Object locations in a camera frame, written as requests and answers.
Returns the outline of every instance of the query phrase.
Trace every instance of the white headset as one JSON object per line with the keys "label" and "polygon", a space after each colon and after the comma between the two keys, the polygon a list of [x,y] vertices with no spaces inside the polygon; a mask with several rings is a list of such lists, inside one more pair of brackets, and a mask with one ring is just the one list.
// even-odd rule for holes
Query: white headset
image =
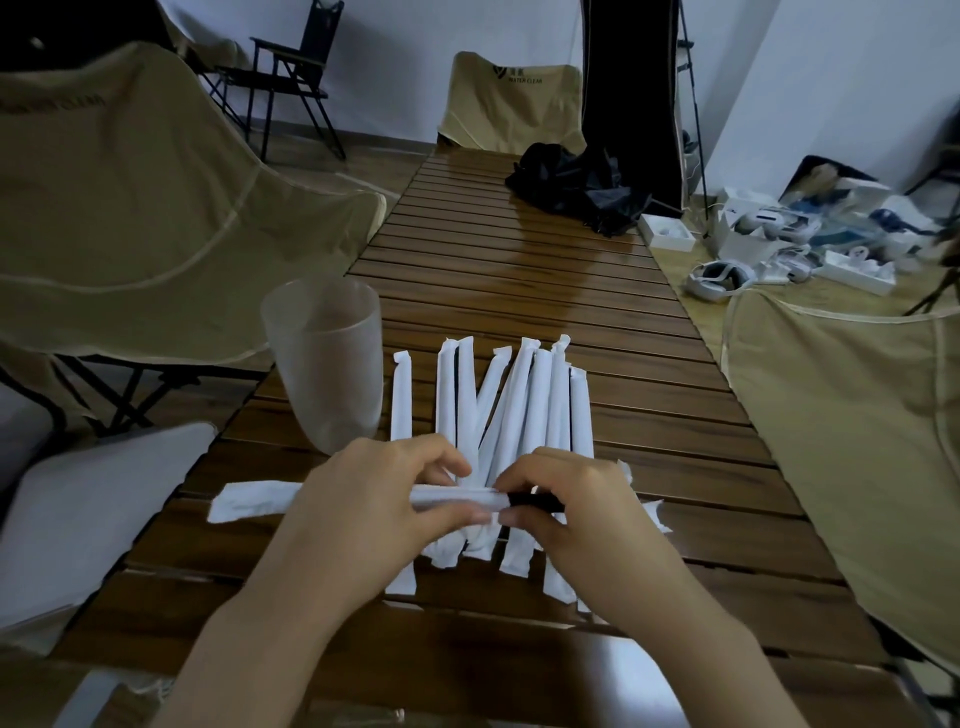
{"label": "white headset", "polygon": [[686,278],[686,292],[704,301],[722,301],[756,282],[753,268],[736,260],[701,263]]}

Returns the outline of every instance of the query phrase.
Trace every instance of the wooden table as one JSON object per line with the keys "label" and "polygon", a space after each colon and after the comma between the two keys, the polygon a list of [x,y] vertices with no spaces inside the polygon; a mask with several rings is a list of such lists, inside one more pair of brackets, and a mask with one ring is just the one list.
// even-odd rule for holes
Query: wooden table
{"label": "wooden table", "polygon": [[[380,294],[385,362],[403,349],[413,357],[415,433],[433,429],[447,335],[476,336],[480,379],[493,347],[568,333],[568,360],[589,371],[596,455],[629,463],[640,497],[666,499],[670,540],[753,629],[811,724],[917,725],[873,628],[642,241],[605,239],[514,199],[503,186],[511,168],[499,155],[439,151],[351,269]],[[384,427],[389,403],[388,388]],[[207,502],[227,482],[300,480],[322,462],[271,374],[54,657],[176,674],[279,521],[211,525]],[[639,648],[545,596],[541,553],[528,580],[500,573],[502,548],[492,563],[465,558],[448,571],[420,558],[417,594],[391,597],[419,609],[361,610],[309,694],[543,725],[660,725],[662,693]]]}

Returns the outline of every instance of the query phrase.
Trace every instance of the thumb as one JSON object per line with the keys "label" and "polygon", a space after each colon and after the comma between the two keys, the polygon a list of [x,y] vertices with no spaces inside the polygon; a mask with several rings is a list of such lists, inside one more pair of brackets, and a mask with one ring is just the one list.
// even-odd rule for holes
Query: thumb
{"label": "thumb", "polygon": [[490,511],[470,502],[444,503],[417,513],[417,525],[424,546],[458,528],[489,522]]}
{"label": "thumb", "polygon": [[500,523],[522,528],[549,552],[560,545],[566,526],[548,513],[529,505],[519,505],[500,511]]}

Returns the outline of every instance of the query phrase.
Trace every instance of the plastic cup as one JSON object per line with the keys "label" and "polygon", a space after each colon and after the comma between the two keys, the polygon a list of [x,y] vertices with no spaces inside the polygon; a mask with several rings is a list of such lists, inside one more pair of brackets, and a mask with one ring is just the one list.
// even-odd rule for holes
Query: plastic cup
{"label": "plastic cup", "polygon": [[383,405],[380,298],[357,279],[292,280],[260,306],[297,421],[326,454],[372,437]]}

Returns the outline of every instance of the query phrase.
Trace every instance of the chair armrest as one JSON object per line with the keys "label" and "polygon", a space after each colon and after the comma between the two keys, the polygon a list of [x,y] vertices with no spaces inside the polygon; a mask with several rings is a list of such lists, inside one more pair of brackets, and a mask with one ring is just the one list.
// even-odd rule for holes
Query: chair armrest
{"label": "chair armrest", "polygon": [[275,56],[279,56],[288,61],[296,61],[297,63],[309,63],[310,65],[317,65],[320,68],[326,68],[326,63],[323,61],[317,61],[316,59],[307,58],[296,48],[291,48],[286,45],[280,45],[279,43],[272,43],[269,40],[263,40],[262,38],[251,36],[252,40],[258,48],[263,48],[264,50],[270,51]]}

